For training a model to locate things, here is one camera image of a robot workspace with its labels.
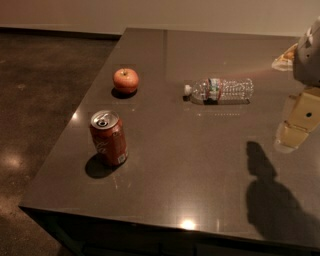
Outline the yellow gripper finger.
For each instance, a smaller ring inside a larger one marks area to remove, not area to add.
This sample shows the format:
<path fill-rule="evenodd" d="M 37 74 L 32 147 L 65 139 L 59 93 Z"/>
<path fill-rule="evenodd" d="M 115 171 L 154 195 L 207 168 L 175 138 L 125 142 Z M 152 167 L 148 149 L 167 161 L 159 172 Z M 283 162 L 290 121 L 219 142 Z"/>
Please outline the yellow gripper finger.
<path fill-rule="evenodd" d="M 282 153 L 298 149 L 309 134 L 320 125 L 320 88 L 306 87 L 298 95 L 290 95 L 284 105 L 274 146 Z"/>

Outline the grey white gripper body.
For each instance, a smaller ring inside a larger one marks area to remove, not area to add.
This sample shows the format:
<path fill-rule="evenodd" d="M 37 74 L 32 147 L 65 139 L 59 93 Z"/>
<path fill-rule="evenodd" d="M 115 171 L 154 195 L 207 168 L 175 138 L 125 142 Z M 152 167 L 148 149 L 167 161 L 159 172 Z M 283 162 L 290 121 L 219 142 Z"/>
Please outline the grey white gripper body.
<path fill-rule="evenodd" d="M 306 86 L 320 86 L 320 17 L 298 41 L 293 75 L 295 80 Z"/>

